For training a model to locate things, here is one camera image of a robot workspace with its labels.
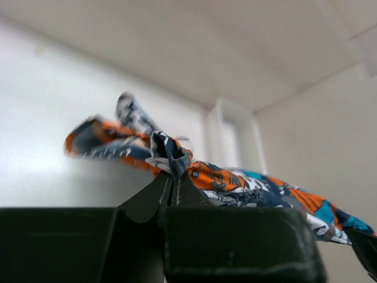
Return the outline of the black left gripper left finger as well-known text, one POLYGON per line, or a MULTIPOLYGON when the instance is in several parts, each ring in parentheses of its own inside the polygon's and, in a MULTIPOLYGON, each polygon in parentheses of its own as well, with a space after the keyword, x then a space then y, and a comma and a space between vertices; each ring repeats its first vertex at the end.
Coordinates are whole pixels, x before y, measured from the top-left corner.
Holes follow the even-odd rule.
POLYGON ((116 207, 1 209, 1 281, 163 282, 157 218, 171 187, 161 173, 116 207))

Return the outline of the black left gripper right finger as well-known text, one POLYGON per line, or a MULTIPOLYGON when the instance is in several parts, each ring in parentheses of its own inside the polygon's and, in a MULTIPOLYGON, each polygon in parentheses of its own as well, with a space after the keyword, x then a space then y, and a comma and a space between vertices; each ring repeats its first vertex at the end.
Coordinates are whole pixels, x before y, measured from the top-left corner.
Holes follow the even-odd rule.
POLYGON ((168 282, 326 282, 312 231, 285 208, 217 207, 184 174, 164 211, 168 282))

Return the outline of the colourful patterned shorts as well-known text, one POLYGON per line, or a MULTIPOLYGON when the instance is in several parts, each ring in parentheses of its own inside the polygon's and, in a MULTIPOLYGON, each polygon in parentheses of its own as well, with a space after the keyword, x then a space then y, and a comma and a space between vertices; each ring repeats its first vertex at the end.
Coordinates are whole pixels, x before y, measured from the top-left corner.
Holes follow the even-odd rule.
POLYGON ((155 175, 164 171, 174 179, 188 174, 193 185, 218 206, 300 210, 320 241, 349 245, 349 230, 376 236, 367 223, 321 196, 258 172, 196 160, 191 150, 156 126, 130 93, 120 95, 115 114, 115 122, 95 116, 77 126, 65 139, 65 152, 119 160, 155 175))

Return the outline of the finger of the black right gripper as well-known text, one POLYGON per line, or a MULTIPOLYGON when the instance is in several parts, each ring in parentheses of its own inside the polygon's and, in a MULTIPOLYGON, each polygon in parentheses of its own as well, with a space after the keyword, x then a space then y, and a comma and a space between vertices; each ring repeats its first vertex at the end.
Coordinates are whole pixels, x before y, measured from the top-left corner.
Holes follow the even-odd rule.
POLYGON ((375 236, 368 235, 367 233, 347 229, 347 236, 352 242, 352 248, 362 264, 368 275, 374 280, 377 280, 377 239, 375 236))

